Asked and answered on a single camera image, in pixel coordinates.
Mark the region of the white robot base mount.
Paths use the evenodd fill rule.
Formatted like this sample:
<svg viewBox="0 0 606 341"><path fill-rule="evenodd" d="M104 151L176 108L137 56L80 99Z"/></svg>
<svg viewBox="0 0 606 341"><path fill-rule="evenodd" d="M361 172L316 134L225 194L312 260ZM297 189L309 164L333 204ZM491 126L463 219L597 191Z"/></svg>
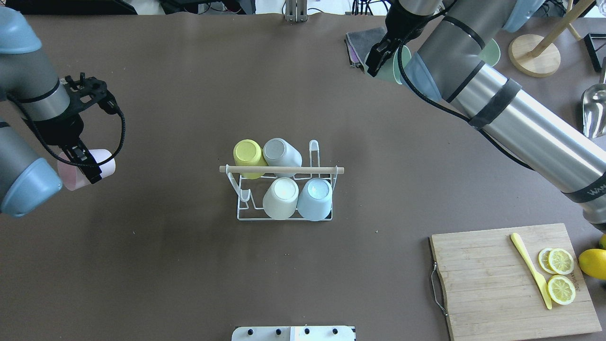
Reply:
<svg viewBox="0 0 606 341"><path fill-rule="evenodd" d="M356 341L354 326L242 326L234 330L232 341Z"/></svg>

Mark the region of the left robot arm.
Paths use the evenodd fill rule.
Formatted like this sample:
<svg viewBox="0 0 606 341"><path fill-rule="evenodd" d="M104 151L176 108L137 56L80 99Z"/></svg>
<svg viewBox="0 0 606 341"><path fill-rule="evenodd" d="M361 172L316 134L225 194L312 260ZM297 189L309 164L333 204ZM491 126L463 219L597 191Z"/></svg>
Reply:
<svg viewBox="0 0 606 341"><path fill-rule="evenodd" d="M1 101L12 103L22 121L58 162L54 169L7 123L1 121L1 211L24 216L62 188L74 191L113 175L125 138L125 118L106 82L83 73L59 78L26 18L1 7ZM111 153L89 149L80 135L80 113L98 105L121 120L119 145Z"/></svg>

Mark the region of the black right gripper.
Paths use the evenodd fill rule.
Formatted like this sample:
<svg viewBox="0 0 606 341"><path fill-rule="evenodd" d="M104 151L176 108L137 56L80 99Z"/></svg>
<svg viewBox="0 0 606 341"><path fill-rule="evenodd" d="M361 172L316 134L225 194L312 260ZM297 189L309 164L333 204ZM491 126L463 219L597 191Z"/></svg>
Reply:
<svg viewBox="0 0 606 341"><path fill-rule="evenodd" d="M366 73L373 78L395 78L394 56L402 43L417 38L440 0L391 0L385 18L387 33L366 56Z"/></svg>

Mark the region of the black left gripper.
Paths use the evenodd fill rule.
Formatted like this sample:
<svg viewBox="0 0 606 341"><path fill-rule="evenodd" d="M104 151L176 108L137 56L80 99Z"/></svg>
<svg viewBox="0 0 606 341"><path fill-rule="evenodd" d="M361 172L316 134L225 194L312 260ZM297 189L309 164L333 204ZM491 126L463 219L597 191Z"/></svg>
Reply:
<svg viewBox="0 0 606 341"><path fill-rule="evenodd" d="M97 104L107 114L119 114L119 106L104 81L81 73L58 79L52 89L33 97L33 133L42 145L56 145L91 184L102 180L100 165L80 139L84 122L80 112Z"/></svg>

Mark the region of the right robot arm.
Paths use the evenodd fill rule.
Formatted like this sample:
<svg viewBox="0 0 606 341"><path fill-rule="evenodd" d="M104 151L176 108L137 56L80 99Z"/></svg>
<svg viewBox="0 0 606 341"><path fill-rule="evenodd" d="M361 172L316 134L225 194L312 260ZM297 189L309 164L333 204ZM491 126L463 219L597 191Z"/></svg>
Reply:
<svg viewBox="0 0 606 341"><path fill-rule="evenodd" d="M479 58L498 31L516 31L542 2L453 0L442 12L439 3L392 0L387 32L366 59L368 73L376 76L397 48L441 17L421 48L400 67L405 86L435 107L442 99L452 104L454 115L554 184L582 207L589 223L604 231L605 151Z"/></svg>

